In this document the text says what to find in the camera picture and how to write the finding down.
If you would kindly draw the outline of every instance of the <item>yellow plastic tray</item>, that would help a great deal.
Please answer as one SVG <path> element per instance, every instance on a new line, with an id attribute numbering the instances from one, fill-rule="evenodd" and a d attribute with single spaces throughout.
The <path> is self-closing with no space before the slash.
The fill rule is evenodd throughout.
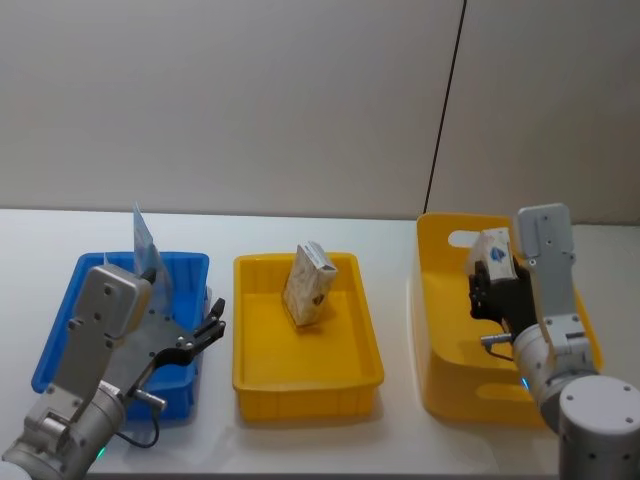
<path id="1" fill-rule="evenodd" d="M 233 387 L 247 421 L 367 415 L 384 379 L 353 255 L 338 268 L 318 323 L 296 328 L 282 301 L 293 254 L 235 260 Z"/>
<path id="2" fill-rule="evenodd" d="M 509 218 L 431 213 L 420 217 L 417 227 L 413 337 L 425 408 L 447 420 L 543 426 L 514 363 L 490 356 L 481 346 L 481 336 L 502 333 L 502 329 L 495 322 L 471 317 L 464 272 L 469 248 L 449 243 L 454 231 L 510 228 Z M 576 297 L 600 369 L 600 346 L 577 292 Z M 494 350 L 512 355 L 508 344 Z"/>

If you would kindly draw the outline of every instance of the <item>transparent plastic bag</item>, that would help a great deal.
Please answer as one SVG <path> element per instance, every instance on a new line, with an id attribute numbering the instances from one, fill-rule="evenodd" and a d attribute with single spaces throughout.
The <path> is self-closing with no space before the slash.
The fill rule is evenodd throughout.
<path id="1" fill-rule="evenodd" d="M 164 315 L 171 315 L 173 301 L 173 285 L 166 265 L 162 261 L 158 249 L 153 243 L 153 236 L 144 223 L 140 207 L 136 203 L 133 207 L 133 264 L 134 272 L 142 274 L 149 268 L 155 268 L 156 281 L 149 308 Z"/>

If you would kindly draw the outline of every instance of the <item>white tabletop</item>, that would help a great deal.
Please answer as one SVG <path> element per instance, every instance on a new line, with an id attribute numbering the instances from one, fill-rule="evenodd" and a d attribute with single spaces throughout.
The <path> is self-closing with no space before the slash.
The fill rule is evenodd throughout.
<path id="1" fill-rule="evenodd" d="M 154 473 L 527 474 L 556 471 L 556 440 L 537 430 L 446 425 L 421 406 L 408 333 L 407 293 L 414 261 L 411 221 L 145 215 L 161 250 L 204 252 L 208 284 L 233 319 L 233 259 L 293 251 L 313 239 L 359 260 L 385 368 L 374 415 L 360 423 L 254 427 L 240 419 L 231 387 L 232 329 L 204 353 L 198 409 L 165 426 L 151 450 L 113 439 L 91 469 L 109 478 Z M 79 255 L 130 250 L 125 213 L 0 210 L 0 448 L 9 446 L 36 394 L 30 386 Z M 640 229 L 578 226 L 575 281 L 605 354 L 605 371 L 640 386 Z"/>

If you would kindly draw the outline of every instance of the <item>robotic arm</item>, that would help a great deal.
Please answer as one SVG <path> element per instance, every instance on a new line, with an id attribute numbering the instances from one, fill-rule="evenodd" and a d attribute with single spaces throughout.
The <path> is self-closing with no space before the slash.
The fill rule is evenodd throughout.
<path id="1" fill-rule="evenodd" d="M 222 299 L 194 332 L 147 310 L 154 280 L 152 270 L 140 277 L 115 265 L 89 271 L 56 376 L 4 453 L 2 478 L 84 478 L 100 450 L 120 435 L 134 399 L 150 405 L 157 439 L 157 415 L 166 402 L 142 390 L 145 382 L 161 366 L 191 363 L 224 335 L 225 322 Z"/>
<path id="2" fill-rule="evenodd" d="M 523 208 L 513 225 L 524 259 L 522 265 L 513 259 L 515 278 L 492 278 L 488 264 L 495 259 L 487 255 L 472 259 L 471 315 L 496 321 L 505 332 L 481 342 L 490 353 L 493 344 L 512 344 L 544 421 L 560 437 L 562 480 L 636 478 L 640 392 L 598 375 L 593 365 L 574 297 L 569 210 Z"/>

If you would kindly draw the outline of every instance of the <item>blue plastic bin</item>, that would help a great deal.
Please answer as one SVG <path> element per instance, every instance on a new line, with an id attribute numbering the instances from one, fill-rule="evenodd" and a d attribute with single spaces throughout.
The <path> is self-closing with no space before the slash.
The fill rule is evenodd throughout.
<path id="1" fill-rule="evenodd" d="M 111 252 L 106 255 L 109 263 L 133 271 L 133 253 Z M 201 253 L 184 252 L 164 252 L 160 255 L 173 281 L 173 316 L 180 325 L 191 331 L 202 323 L 206 315 L 209 257 Z M 36 392 L 42 393 L 53 380 L 67 343 L 67 322 L 73 317 L 73 307 L 84 278 L 89 269 L 102 265 L 103 261 L 104 253 L 87 253 L 78 259 L 62 305 L 31 379 L 31 386 Z M 168 402 L 161 419 L 179 420 L 189 417 L 195 401 L 194 389 L 198 367 L 196 362 L 186 367 L 166 365 L 156 370 L 145 384 L 146 391 Z M 149 406 L 138 401 L 134 402 L 127 411 L 127 418 L 129 420 L 150 419 Z"/>

